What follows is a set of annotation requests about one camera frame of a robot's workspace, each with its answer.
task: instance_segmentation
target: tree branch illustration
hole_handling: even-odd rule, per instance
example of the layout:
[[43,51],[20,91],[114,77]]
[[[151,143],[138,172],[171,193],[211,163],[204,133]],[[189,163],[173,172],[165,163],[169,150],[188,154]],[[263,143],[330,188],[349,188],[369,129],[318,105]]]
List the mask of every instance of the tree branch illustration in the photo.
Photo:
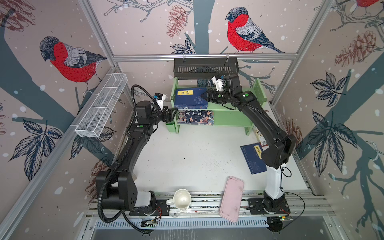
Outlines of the tree branch illustration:
[[139,3],[137,0],[114,0],[114,2],[110,0],[107,1],[113,3],[114,6],[112,6],[106,13],[104,13],[104,16],[108,16],[108,14],[112,11],[118,13],[119,8],[138,8],[147,13],[145,18],[141,19],[140,22],[146,20],[154,8],[157,8],[163,4],[167,4],[168,6],[170,6],[172,3],[180,4],[189,9],[186,11],[187,16],[193,12],[192,0],[157,0],[154,2],[147,0],[144,4]]

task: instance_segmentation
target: bird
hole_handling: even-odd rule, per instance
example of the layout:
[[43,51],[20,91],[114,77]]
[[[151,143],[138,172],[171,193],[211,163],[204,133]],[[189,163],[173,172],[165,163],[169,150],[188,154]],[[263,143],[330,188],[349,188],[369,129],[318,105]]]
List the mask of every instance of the bird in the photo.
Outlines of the bird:
[[98,64],[107,59],[84,48],[72,47],[60,42],[53,36],[47,36],[41,41],[40,51],[44,61],[50,60],[66,79],[76,83],[87,83],[83,97],[86,93],[92,93],[88,90],[88,80],[93,75],[97,76]]
[[[349,2],[349,1],[351,1],[351,0],[345,0],[341,3],[339,3],[339,5],[342,5],[342,4]],[[356,10],[357,7],[363,7],[363,8],[365,8],[365,14],[363,16],[365,16],[367,14],[370,14],[367,12],[367,7],[378,2],[379,0],[352,0],[352,1],[354,1],[356,3],[352,6],[352,8],[351,8],[352,12],[350,13],[350,15],[353,15],[353,12]]]
[[284,53],[275,47],[259,26],[254,24],[245,7],[232,8],[225,19],[228,20],[228,41],[237,49],[236,53],[240,51],[252,53],[261,48]]

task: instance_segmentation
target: green bookshelf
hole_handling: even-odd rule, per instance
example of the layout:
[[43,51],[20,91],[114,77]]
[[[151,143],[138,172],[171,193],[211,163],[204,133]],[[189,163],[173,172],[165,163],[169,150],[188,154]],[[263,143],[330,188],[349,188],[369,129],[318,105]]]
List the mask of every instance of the green bookshelf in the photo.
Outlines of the green bookshelf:
[[[172,107],[174,108],[175,106],[174,99],[175,99],[177,89],[189,88],[189,87],[195,88],[197,86],[179,86],[177,78],[174,78],[173,81],[174,83],[172,87],[170,101],[171,101]],[[265,104],[267,104],[267,98],[266,98],[265,92],[263,91],[263,87],[259,79],[256,79],[254,86],[252,88],[243,88],[243,91],[251,91],[257,97],[262,107],[264,107]],[[225,104],[225,106],[229,108],[233,108],[233,106],[230,103]],[[249,133],[252,130],[253,123],[250,121],[250,119],[247,116],[245,116],[238,109],[233,111],[219,104],[208,103],[208,108],[206,110],[210,110],[214,112],[214,118],[215,118],[214,126],[244,127],[246,135],[249,135]],[[179,133],[180,124],[176,123],[176,118],[175,118],[173,122],[167,124],[167,128],[170,132]]]

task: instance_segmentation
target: book cover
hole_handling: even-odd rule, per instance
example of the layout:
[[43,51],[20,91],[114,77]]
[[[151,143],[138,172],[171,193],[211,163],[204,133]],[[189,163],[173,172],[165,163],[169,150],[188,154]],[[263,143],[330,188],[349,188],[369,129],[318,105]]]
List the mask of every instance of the book cover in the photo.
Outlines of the book cover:
[[263,149],[260,143],[245,145],[241,146],[240,148],[243,152],[245,161],[248,164],[251,174],[266,172],[266,165],[261,158]]
[[214,113],[208,110],[179,110],[176,122],[178,124],[213,125]]
[[176,89],[175,107],[179,109],[207,109],[208,102],[201,97],[207,88]]

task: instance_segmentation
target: black cable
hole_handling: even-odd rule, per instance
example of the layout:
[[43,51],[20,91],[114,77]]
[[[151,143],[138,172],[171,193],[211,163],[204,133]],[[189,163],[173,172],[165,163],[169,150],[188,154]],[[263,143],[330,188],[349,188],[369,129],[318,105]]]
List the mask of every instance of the black cable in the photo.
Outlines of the black cable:
[[[285,175],[285,173],[284,173],[284,168],[286,168],[286,169],[290,172],[290,175],[289,175],[289,176]],[[287,225],[285,225],[285,227],[283,227],[283,228],[281,229],[281,230],[283,230],[283,229],[285,229],[286,227],[288,227],[291,223],[293,223],[296,219],[298,219],[298,218],[303,214],[303,212],[305,211],[305,202],[304,202],[304,200],[301,198],[301,196],[299,196],[299,195],[297,195],[297,194],[295,194],[295,193],[293,193],[293,192],[286,192],[286,191],[283,191],[283,187],[282,187],[282,185],[281,185],[281,183],[282,183],[282,181],[283,181],[283,175],[284,175],[285,177],[291,177],[291,176],[292,176],[292,172],[291,172],[291,170],[290,170],[289,168],[287,168],[287,167],[281,167],[281,166],[280,166],[280,170],[281,170],[280,190],[281,190],[282,192],[284,192],[284,193],[289,193],[289,194],[293,194],[293,195],[298,196],[298,197],[303,201],[303,204],[304,204],[303,211],[300,213],[300,215],[299,215],[297,218],[295,218],[292,222],[290,222],[290,223],[288,223]]]

